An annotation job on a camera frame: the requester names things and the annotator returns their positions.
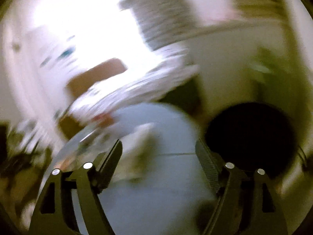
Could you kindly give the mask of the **black round trash bin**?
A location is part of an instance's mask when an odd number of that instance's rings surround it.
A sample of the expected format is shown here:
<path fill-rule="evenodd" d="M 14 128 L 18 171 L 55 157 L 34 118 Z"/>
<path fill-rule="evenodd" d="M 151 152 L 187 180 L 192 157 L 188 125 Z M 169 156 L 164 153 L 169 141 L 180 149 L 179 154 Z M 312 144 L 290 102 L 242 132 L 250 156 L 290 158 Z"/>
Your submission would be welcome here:
<path fill-rule="evenodd" d="M 290 168 L 297 151 L 297 135 L 289 116 L 263 102 L 229 106 L 208 122 L 208 148 L 245 172 L 265 170 L 275 180 Z"/>

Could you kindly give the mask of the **wooden headboard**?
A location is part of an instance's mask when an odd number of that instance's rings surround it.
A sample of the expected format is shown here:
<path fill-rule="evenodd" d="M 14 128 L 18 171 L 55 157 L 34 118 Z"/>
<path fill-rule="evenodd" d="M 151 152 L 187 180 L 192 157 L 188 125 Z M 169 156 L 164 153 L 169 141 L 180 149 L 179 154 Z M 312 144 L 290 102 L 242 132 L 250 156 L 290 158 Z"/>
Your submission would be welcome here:
<path fill-rule="evenodd" d="M 112 58 L 71 78 L 66 85 L 66 90 L 76 100 L 96 82 L 124 73 L 126 70 L 127 68 L 121 60 Z"/>

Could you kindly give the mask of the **white cabinet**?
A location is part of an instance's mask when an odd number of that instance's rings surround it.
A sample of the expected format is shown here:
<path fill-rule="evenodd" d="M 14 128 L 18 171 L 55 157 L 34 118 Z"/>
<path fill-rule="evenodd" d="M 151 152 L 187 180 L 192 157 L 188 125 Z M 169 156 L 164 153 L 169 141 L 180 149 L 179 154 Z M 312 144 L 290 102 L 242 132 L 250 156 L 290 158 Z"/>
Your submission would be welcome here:
<path fill-rule="evenodd" d="M 193 30 L 186 36 L 205 113 L 213 117 L 222 109 L 257 101 L 249 79 L 248 63 L 262 46 L 294 61 L 290 31 L 277 20 L 231 22 Z M 288 115 L 296 110 L 295 99 L 268 102 Z"/>

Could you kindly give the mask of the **white rumpled bed duvet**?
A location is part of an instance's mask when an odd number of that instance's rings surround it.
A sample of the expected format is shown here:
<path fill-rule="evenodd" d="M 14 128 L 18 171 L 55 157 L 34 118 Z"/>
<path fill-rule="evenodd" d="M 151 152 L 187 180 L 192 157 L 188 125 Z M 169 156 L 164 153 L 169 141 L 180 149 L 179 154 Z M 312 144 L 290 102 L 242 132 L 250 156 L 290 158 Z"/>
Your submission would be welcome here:
<path fill-rule="evenodd" d="M 155 67 L 146 72 L 126 70 L 93 83 L 69 106 L 68 113 L 80 124 L 86 124 L 102 113 L 160 100 L 200 72 L 184 42 L 151 52 L 148 62 Z"/>

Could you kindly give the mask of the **stack of books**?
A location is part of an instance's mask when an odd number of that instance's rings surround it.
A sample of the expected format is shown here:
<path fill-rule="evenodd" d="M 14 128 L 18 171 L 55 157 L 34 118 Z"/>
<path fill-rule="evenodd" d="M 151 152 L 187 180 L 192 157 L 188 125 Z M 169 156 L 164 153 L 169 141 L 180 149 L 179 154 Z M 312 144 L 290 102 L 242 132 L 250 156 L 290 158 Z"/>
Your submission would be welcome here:
<path fill-rule="evenodd" d="M 236 14 L 247 20 L 269 19 L 287 22 L 285 0 L 230 0 Z"/>

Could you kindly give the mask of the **patterned grey wall hanging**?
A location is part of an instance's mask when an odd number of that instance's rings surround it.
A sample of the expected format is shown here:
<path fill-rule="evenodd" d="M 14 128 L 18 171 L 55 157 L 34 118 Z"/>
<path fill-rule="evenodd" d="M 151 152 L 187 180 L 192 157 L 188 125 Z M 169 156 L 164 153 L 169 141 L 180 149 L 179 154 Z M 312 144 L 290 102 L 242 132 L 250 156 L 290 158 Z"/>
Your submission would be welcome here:
<path fill-rule="evenodd" d="M 153 51 L 170 45 L 196 28 L 187 0 L 126 0 L 145 43 Z"/>

